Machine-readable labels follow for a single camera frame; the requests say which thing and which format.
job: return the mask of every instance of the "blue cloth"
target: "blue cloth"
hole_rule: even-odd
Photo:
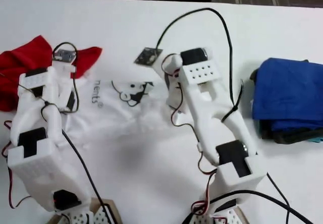
[[[270,58],[257,72],[253,118],[272,130],[323,127],[323,65]]]

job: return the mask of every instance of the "black wire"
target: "black wire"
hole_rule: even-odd
[[[224,194],[224,195],[221,195],[213,200],[210,201],[210,204],[214,203],[214,202],[217,202],[219,200],[222,200],[224,198],[227,198],[229,196],[233,196],[233,195],[237,195],[237,194],[251,194],[251,195],[257,195],[257,196],[260,196],[262,198],[265,198],[273,203],[275,203],[276,205],[279,205],[280,207],[288,210],[290,213],[292,213],[294,216],[296,216],[298,219],[300,219],[302,222],[304,222],[305,224],[313,224],[309,219],[307,219],[306,217],[304,217],[302,214],[300,214],[299,212],[297,212],[295,209],[293,209],[292,207],[284,204],[283,202],[269,196],[269,195],[266,195],[266,194],[263,194],[263,193],[260,193],[260,192],[257,192],[257,191],[253,191],[253,190],[236,190],[236,191],[233,191],[233,192],[230,192],[230,193],[227,193],[227,194]],[[192,219],[193,217],[193,213],[190,213],[186,218],[185,220],[182,222],[182,224],[188,224],[189,221]]]
[[[267,173],[267,177],[268,177],[268,179],[270,180],[270,182],[273,184],[273,186],[276,188],[276,190],[278,191],[278,193],[281,195],[281,197],[284,199],[284,201],[286,202],[286,204],[288,205],[288,206],[290,206],[289,205],[289,202],[288,202],[288,200],[287,200],[287,198],[284,196],[284,194],[281,192],[281,190],[278,188],[278,186],[276,185],[276,183],[273,181],[273,179],[272,179],[272,177],[269,175],[269,173]],[[286,215],[286,224],[288,224],[288,222],[289,222],[289,210],[287,210],[287,215]]]
[[[76,109],[75,110],[65,110],[65,111],[61,111],[61,113],[75,113],[79,110],[79,106],[80,106],[80,98],[79,98],[79,93],[77,91],[77,87],[76,87],[76,82],[75,82],[75,79],[76,79],[76,71],[77,71],[77,59],[78,59],[78,52],[77,52],[77,48],[74,44],[68,42],[68,41],[65,41],[65,42],[62,42],[60,44],[58,44],[54,50],[52,51],[52,58],[53,60],[57,60],[55,58],[55,52],[62,46],[62,45],[70,45],[73,47],[74,51],[75,51],[75,59],[73,61],[73,64],[75,66],[75,72],[73,73],[73,86],[74,86],[74,91],[75,91],[75,95],[76,95]]]
[[[70,218],[67,215],[65,215],[64,213],[62,213],[61,216],[65,217],[69,221],[69,224],[71,224],[71,220],[70,220]]]
[[[235,105],[231,108],[231,110],[228,113],[226,113],[226,115],[222,118],[221,122],[224,122],[229,117],[229,115],[231,115],[233,112],[235,112],[238,109],[238,105],[240,103],[242,93],[243,93],[243,88],[244,88],[243,81],[241,81],[241,87],[240,87],[238,100],[235,103]]]
[[[95,186],[95,184],[94,184],[94,182],[93,182],[93,180],[92,180],[92,177],[91,177],[91,175],[90,175],[90,172],[89,172],[89,170],[87,169],[87,166],[86,166],[86,164],[85,164],[85,162],[84,162],[84,160],[83,160],[82,156],[80,155],[79,151],[76,149],[76,147],[75,147],[75,146],[74,146],[74,144],[72,143],[71,139],[68,137],[68,135],[66,134],[66,132],[65,132],[63,129],[62,129],[62,133],[63,133],[63,136],[64,136],[64,137],[66,138],[66,140],[68,141],[68,143],[71,145],[72,149],[74,150],[74,152],[76,153],[76,155],[78,156],[78,158],[80,159],[81,164],[83,165],[83,168],[84,168],[84,170],[85,170],[85,172],[86,172],[86,175],[87,175],[87,177],[89,178],[89,181],[90,181],[90,183],[91,183],[91,185],[92,185],[92,187],[93,187],[93,190],[94,190],[94,192],[95,192],[95,194],[96,194],[96,196],[97,196],[97,198],[98,198],[98,200],[99,200],[99,202],[100,202],[100,205],[102,206],[103,211],[104,211],[104,213],[105,213],[105,215],[106,215],[106,217],[107,217],[107,221],[108,221],[108,223],[109,223],[109,224],[111,224],[111,221],[110,221],[109,215],[107,214],[106,208],[105,208],[105,206],[104,206],[104,202],[102,201],[102,199],[101,199],[101,197],[100,197],[100,195],[99,195],[99,193],[98,193],[98,191],[97,191],[97,189],[96,189],[96,186]]]
[[[225,22],[225,20],[223,19],[222,15],[212,9],[212,8],[201,8],[201,9],[197,9],[197,10],[193,10],[193,11],[189,11],[181,16],[179,16],[178,18],[176,18],[175,20],[173,20],[167,27],[166,29],[163,31],[163,33],[161,34],[158,42],[157,42],[157,45],[156,45],[156,48],[155,48],[155,51],[157,52],[158,50],[158,47],[161,43],[161,40],[163,39],[164,35],[166,34],[166,32],[169,30],[169,28],[175,24],[177,21],[179,21],[180,19],[188,16],[188,15],[191,15],[191,14],[194,14],[194,13],[197,13],[197,12],[201,12],[201,11],[211,11],[213,13],[215,13],[221,20],[222,24],[223,24],[223,27],[224,27],[224,30],[226,31],[226,36],[227,36],[227,40],[228,40],[228,44],[229,44],[229,88],[230,88],[230,99],[231,99],[231,102],[232,104],[234,105],[234,100],[233,100],[233,89],[232,89],[232,44],[231,44],[231,38],[230,38],[230,34],[229,34],[229,30],[228,30],[228,27],[227,27],[227,24]]]

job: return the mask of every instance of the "white surface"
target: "white surface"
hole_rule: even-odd
[[[52,46],[71,41],[78,48],[103,47],[94,66],[98,76],[124,77],[133,80],[154,80],[158,75],[132,62],[146,46],[155,46],[163,29],[180,14],[209,6],[217,9],[227,21],[233,45],[234,89],[240,78],[269,57],[293,60],[309,59],[323,62],[321,39],[323,10],[245,5],[141,2],[123,0],[0,0],[0,51],[10,50],[41,34]],[[165,36],[160,47],[164,53],[180,52],[208,46],[219,62],[228,85],[228,45],[219,19],[211,13],[191,15],[178,22]],[[256,144],[267,161],[273,179],[291,205],[314,223],[320,223],[323,198],[320,168],[323,145],[296,143],[289,146],[259,140],[250,119],[252,86],[245,82],[241,111]],[[12,114],[0,114],[1,120]],[[9,139],[1,127],[1,146]],[[199,158],[193,133],[183,127],[179,136],[146,135],[144,139],[123,137],[117,141],[95,144],[81,151],[98,191],[113,199],[124,223],[181,223],[206,184],[199,173]],[[232,140],[232,135],[220,131],[219,137]],[[70,149],[69,159],[81,169]],[[10,210],[8,174],[5,160],[0,160],[0,212],[4,222],[45,223],[47,213],[26,200],[19,209]],[[264,179],[257,190],[279,197]],[[21,182],[15,178],[13,201],[25,196]],[[258,197],[251,197],[242,206],[251,224],[284,223],[285,211]],[[291,216],[290,224],[301,223]]]

